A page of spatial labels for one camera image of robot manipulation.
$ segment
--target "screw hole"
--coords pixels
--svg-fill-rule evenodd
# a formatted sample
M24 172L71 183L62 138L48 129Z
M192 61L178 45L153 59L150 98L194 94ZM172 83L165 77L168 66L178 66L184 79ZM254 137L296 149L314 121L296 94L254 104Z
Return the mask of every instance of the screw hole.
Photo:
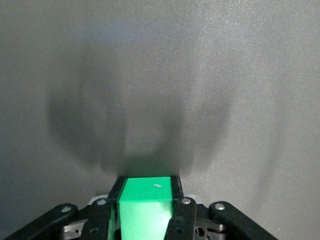
M175 230L178 234L182 234L184 231L182 230L182 228L177 228L176 230Z
M99 228L92 228L91 230L90 230L90 234L97 234L99 232Z
M197 227L194 231L199 237L203 237L205 235L205 231L200 227Z

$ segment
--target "top face of green block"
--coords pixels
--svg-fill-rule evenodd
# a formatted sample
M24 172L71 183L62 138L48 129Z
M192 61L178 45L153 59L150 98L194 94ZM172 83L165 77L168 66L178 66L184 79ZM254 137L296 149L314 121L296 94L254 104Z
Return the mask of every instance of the top face of green block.
M128 178L120 202L163 202L172 201L171 178L139 177Z

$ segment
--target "bolt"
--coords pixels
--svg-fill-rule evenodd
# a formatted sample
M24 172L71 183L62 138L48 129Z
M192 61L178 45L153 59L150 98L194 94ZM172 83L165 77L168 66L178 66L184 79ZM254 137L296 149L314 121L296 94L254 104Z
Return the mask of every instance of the bolt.
M61 213L67 213L71 210L71 207L70 206L65 206L62 210L61 210Z
M225 210L225 205L223 205L223 203L217 203L215 206L215 209L218 209L218 210Z
M191 200L189 199L189 198L183 198L182 200L181 200L181 202L183 203L183 204L190 204L191 203Z
M105 199L100 199L97 204L98 205L105 205L107 203L107 201Z

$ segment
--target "gray surface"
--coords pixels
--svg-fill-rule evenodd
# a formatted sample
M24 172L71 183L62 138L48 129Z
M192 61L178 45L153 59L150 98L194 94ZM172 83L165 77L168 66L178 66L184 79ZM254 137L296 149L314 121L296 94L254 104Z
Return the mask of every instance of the gray surface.
M181 172L320 236L319 1L1 1L0 238L117 174Z

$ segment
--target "green box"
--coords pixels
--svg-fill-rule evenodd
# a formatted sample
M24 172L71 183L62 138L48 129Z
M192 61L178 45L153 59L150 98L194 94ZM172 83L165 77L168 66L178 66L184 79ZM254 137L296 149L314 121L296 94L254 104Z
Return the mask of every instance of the green box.
M174 211L171 178L128 178L118 206L122 240L164 240Z

